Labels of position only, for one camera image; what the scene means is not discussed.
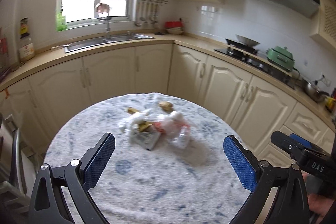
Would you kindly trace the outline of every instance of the round table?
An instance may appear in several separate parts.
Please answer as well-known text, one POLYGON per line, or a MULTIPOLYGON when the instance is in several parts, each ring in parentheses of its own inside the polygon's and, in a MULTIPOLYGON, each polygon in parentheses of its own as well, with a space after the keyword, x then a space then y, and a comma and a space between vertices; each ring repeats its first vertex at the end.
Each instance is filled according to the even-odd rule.
MULTIPOLYGON (((159 93, 128 94, 88 107, 59 130, 44 161, 56 167, 80 159, 105 132, 115 136, 115 151, 89 192, 110 223, 229 223, 250 194, 223 152, 227 135, 241 141, 236 132, 203 107, 159 93), (161 136, 148 151, 120 132, 127 107, 164 113, 160 101, 172 102, 197 125, 185 150, 161 136)), ((63 192, 74 220, 82 223, 67 188, 63 192)))

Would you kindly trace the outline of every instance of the human hand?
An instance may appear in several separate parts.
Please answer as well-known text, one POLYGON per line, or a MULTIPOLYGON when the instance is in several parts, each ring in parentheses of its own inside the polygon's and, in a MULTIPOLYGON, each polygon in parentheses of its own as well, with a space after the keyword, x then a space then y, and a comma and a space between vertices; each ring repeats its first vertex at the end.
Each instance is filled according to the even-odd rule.
MULTIPOLYGON (((302 172, 304 181, 306 181, 308 175, 308 173, 304 171, 302 172)), ((319 224, 322 221, 322 219, 325 217, 330 207, 332 206, 333 202, 334 201, 332 199, 317 194, 310 194, 308 196, 309 210, 320 215, 316 221, 316 224, 319 224)))

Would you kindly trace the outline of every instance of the beige countertop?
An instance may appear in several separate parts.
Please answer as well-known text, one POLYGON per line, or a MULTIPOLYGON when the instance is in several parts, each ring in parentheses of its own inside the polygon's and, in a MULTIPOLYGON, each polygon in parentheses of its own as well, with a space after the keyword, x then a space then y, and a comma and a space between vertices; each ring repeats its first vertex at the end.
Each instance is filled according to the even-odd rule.
POLYGON ((315 103, 300 88, 297 88, 297 90, 293 90, 292 88, 288 87, 284 83, 276 80, 275 78, 267 75, 264 72, 261 72, 260 70, 250 65, 247 65, 244 62, 231 58, 227 55, 215 52, 214 49, 220 48, 221 46, 223 46, 222 42, 214 41, 214 40, 207 39, 204 37, 202 37, 202 39, 199 39, 199 37, 196 35, 192 35, 192 37, 191 35, 190 36, 173 35, 173 34, 154 35, 152 33, 146 33, 146 35, 149 35, 154 38, 146 39, 146 40, 134 40, 134 41, 127 41, 127 42, 117 42, 117 43, 105 44, 105 45, 89 47, 86 49, 69 52, 69 53, 65 53, 63 48, 55 50, 55 51, 48 50, 48 51, 42 52, 40 54, 37 54, 34 58, 29 60, 27 63, 25 63, 20 68, 18 68, 16 71, 10 73, 6 77, 6 79, 0 84, 0 90, 4 90, 5 88, 9 87, 15 82, 18 82, 22 80, 23 78, 26 78, 40 70, 46 69, 48 67, 51 67, 59 63, 63 63, 63 62, 75 59, 75 58, 80 58, 86 55, 109 51, 109 50, 115 50, 119 48, 125 48, 125 47, 145 46, 145 45, 158 44, 158 43, 162 43, 162 44, 163 43, 175 43, 181 46, 189 47, 197 51, 212 55, 219 59, 222 59, 226 62, 236 65, 237 67, 240 67, 264 79, 265 81, 275 85, 276 87, 280 88, 281 90, 283 90, 284 92, 286 92, 287 94, 295 98, 305 107, 307 107, 310 111, 312 111, 315 115, 317 115, 325 124, 327 124, 334 131, 335 126, 333 125, 331 121, 331 115, 325 109, 323 103, 320 103, 320 104, 315 103))

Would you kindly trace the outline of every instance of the tiled wall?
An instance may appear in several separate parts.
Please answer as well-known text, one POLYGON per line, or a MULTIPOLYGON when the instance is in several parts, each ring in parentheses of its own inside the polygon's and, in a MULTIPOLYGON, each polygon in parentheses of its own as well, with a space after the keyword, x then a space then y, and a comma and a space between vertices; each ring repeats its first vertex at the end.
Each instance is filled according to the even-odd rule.
POLYGON ((312 80, 321 72, 336 86, 336 55, 310 37, 311 20, 267 0, 226 0, 224 5, 199 2, 176 2, 176 18, 183 18, 186 32, 218 41, 236 40, 236 34, 256 40, 256 48, 266 51, 286 46, 293 54, 295 67, 312 80))
MULTIPOLYGON (((173 3, 170 3, 161 8, 159 23, 162 24, 171 18, 172 6, 173 3)), ((25 17, 29 18, 30 34, 35 49, 70 38, 105 32, 105 24, 56 32, 55 13, 56 0, 2 0, 0 2, 0 27, 2 27, 2 35, 6 35, 9 44, 10 63, 17 62, 20 20, 25 17)), ((133 22, 112 23, 110 28, 112 31, 137 29, 133 22)))

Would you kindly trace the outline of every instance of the double basin sink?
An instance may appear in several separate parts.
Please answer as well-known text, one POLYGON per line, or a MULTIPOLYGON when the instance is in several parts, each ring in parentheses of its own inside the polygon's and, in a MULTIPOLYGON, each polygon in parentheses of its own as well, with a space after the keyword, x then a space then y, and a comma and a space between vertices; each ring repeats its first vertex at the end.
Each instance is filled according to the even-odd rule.
POLYGON ((116 34, 116 35, 111 35, 109 38, 98 37, 98 38, 87 39, 87 40, 71 43, 65 47, 65 53, 81 50, 83 48, 108 44, 108 43, 132 41, 132 40, 139 40, 139 39, 151 39, 151 38, 153 37, 148 37, 146 35, 137 34, 137 33, 116 34))

